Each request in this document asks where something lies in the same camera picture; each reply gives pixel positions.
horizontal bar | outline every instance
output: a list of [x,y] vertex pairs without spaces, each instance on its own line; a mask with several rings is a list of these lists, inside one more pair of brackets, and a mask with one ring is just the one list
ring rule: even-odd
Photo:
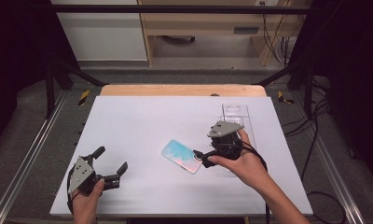
[[171,5],[30,5],[32,8],[61,13],[203,13],[203,14],[322,14],[330,8],[313,7],[233,7]]

wall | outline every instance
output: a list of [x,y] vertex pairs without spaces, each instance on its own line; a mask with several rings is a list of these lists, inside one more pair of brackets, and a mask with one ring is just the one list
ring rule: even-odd
[[[52,4],[136,5],[135,0],[51,0]],[[58,13],[78,61],[147,61],[138,14]]]

wooden panel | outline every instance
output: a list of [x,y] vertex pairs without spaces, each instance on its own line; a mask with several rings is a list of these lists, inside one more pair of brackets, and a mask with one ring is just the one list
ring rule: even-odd
[[137,96],[267,96],[262,86],[253,85],[107,85],[100,95]]

white tabletop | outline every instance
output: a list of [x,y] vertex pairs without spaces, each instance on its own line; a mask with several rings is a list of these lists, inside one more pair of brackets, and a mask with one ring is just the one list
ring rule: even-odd
[[[160,152],[175,139],[208,152],[210,128],[222,115],[222,104],[246,104],[257,151],[269,173],[303,213],[312,214],[280,123],[269,97],[98,96],[68,170],[78,156],[104,146],[93,162],[99,175],[113,175],[124,161],[128,171],[120,188],[107,190],[98,215],[110,217],[220,217],[265,214],[262,198],[230,171],[200,167],[191,174]],[[50,213],[70,216],[65,174]]]

phone case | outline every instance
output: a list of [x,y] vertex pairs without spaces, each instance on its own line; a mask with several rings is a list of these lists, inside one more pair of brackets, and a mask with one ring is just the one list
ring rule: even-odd
[[201,162],[194,158],[195,153],[191,149],[175,140],[171,140],[161,154],[191,174],[195,174],[201,165]]

